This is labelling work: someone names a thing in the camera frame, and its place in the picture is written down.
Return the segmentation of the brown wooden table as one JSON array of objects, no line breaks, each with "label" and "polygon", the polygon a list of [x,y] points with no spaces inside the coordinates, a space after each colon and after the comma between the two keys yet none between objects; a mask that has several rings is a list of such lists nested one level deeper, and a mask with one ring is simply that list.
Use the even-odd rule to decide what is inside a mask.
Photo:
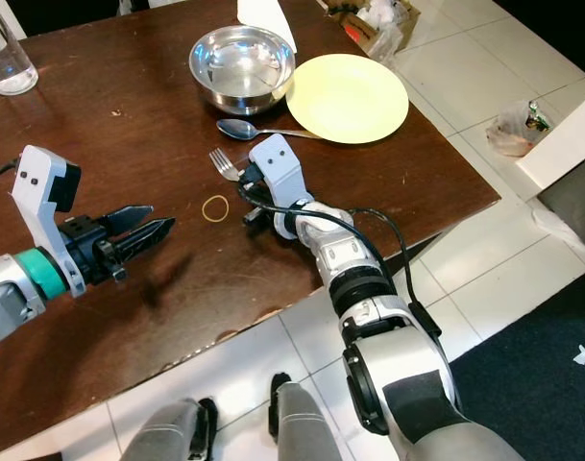
[{"label": "brown wooden table", "polygon": [[[0,342],[0,453],[324,291],[304,246],[248,234],[250,206],[208,161],[228,142],[188,53],[235,17],[234,0],[187,0],[21,42],[37,87],[0,96],[0,165],[46,148],[82,168],[69,215],[147,204],[177,221],[124,281],[60,296]],[[375,144],[288,142],[318,201],[383,211],[409,249],[500,200],[415,107]],[[213,196],[231,204],[221,223],[201,211]]]}]

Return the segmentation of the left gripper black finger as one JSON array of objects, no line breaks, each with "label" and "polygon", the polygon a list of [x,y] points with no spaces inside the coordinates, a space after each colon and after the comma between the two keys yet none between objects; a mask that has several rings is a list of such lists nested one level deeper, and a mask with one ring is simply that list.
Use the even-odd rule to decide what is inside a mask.
[{"label": "left gripper black finger", "polygon": [[117,221],[117,228],[122,234],[117,241],[117,263],[124,265],[141,252],[152,249],[168,236],[174,225],[175,219],[155,219],[141,227],[135,219]]},{"label": "left gripper black finger", "polygon": [[96,219],[96,223],[107,230],[107,233],[126,233],[138,228],[153,210],[155,208],[152,206],[130,204],[108,212],[102,218]]}]

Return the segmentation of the clear plastic bag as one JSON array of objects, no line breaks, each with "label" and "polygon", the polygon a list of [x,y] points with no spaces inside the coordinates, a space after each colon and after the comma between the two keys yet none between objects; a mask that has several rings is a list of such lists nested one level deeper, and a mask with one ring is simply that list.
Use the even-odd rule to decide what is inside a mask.
[{"label": "clear plastic bag", "polygon": [[496,154],[523,158],[551,131],[552,124],[550,115],[537,101],[517,101],[500,111],[485,134]]}]

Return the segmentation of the white paper napkin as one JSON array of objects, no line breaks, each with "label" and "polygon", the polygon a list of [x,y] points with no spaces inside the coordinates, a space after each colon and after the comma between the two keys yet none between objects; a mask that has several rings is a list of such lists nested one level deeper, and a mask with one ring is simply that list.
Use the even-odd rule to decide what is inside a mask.
[{"label": "white paper napkin", "polygon": [[242,25],[273,32],[288,44],[293,53],[298,52],[295,36],[278,0],[236,0],[236,18]]}]

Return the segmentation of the grey robot leg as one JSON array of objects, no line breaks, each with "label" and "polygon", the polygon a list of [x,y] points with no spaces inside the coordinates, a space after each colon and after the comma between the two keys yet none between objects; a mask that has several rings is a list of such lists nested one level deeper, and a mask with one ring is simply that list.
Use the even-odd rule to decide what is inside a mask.
[{"label": "grey robot leg", "polygon": [[322,408],[301,383],[277,373],[270,385],[267,431],[278,447],[278,461],[342,461]]},{"label": "grey robot leg", "polygon": [[217,427],[214,400],[174,400],[143,423],[122,461],[211,461]]}]

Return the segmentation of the metal spoon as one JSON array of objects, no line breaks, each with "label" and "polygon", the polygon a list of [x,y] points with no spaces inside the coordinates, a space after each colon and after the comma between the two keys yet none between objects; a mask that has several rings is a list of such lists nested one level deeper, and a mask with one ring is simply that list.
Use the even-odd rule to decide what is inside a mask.
[{"label": "metal spoon", "polygon": [[219,132],[229,136],[231,139],[238,140],[253,140],[261,134],[283,134],[296,137],[305,137],[305,139],[320,139],[319,135],[315,135],[309,131],[296,131],[296,129],[258,129],[249,123],[248,120],[243,119],[219,119],[216,122],[216,127]]}]

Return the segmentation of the grey robot left leg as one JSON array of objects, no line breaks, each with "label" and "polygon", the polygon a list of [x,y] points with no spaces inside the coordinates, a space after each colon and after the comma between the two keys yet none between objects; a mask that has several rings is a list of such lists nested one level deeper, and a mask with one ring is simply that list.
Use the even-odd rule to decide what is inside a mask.
[{"label": "grey robot left leg", "polygon": [[143,423],[122,461],[211,461],[217,427],[214,400],[174,400]]}]

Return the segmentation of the dark floor mat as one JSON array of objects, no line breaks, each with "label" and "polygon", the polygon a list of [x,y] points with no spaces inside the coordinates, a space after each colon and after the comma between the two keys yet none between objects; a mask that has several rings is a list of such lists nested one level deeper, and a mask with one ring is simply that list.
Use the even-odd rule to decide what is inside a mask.
[{"label": "dark floor mat", "polygon": [[585,461],[585,274],[451,361],[464,416],[526,461]]}]

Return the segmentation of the cardboard box with clutter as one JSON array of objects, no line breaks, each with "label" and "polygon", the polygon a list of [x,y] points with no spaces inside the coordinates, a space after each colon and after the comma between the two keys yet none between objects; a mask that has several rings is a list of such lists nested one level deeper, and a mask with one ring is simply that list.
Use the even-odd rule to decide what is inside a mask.
[{"label": "cardboard box with clutter", "polygon": [[327,15],[371,59],[388,64],[406,47],[420,12],[409,0],[322,0]]}]

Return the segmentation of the tan rubber band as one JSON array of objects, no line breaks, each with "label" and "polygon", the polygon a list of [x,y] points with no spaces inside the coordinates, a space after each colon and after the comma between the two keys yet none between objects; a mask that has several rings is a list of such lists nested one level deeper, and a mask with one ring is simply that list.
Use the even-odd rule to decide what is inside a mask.
[{"label": "tan rubber band", "polygon": [[222,223],[231,214],[231,203],[225,196],[212,196],[203,201],[200,211],[209,223]]}]

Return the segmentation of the yellow plate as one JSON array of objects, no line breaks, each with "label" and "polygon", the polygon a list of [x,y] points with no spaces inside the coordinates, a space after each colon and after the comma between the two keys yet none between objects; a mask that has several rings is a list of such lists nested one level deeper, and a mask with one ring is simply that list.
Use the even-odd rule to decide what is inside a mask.
[{"label": "yellow plate", "polygon": [[402,80],[378,61],[351,54],[319,56],[298,66],[286,105],[306,131],[342,144],[384,139],[409,113]]}]

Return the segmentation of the clear drinking glass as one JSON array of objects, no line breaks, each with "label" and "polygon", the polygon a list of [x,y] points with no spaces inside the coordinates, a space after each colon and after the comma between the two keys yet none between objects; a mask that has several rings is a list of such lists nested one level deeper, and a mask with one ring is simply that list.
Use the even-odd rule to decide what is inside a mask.
[{"label": "clear drinking glass", "polygon": [[37,80],[37,68],[0,16],[0,95],[21,95],[32,89]]}]

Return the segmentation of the white furniture block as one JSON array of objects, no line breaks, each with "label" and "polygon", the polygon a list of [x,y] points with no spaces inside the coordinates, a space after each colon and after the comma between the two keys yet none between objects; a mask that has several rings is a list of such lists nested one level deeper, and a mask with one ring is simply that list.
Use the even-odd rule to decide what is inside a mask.
[{"label": "white furniture block", "polygon": [[585,101],[557,124],[516,165],[539,190],[550,187],[585,161]]}]

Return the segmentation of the steel bowl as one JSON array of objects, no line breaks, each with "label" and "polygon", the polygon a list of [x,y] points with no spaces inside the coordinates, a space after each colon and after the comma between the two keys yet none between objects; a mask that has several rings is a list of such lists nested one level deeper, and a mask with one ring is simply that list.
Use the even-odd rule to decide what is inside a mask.
[{"label": "steel bowl", "polygon": [[297,61],[282,36],[256,26],[217,28],[188,53],[200,96],[215,109],[248,117],[272,109],[292,85]]}]

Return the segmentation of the grey robot right leg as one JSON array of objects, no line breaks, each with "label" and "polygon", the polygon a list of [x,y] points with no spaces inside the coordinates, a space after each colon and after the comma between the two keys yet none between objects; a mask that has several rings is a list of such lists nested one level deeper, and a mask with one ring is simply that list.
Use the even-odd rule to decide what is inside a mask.
[{"label": "grey robot right leg", "polygon": [[301,383],[277,373],[270,385],[267,431],[278,447],[278,461],[342,461],[322,408]]}]

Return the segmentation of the metal fork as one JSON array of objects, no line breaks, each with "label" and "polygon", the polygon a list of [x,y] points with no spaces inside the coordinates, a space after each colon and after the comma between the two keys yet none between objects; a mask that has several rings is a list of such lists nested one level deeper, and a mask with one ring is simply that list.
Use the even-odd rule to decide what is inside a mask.
[{"label": "metal fork", "polygon": [[225,151],[219,148],[213,149],[209,151],[208,157],[211,158],[212,165],[223,179],[230,182],[242,181],[242,171],[231,162]]}]

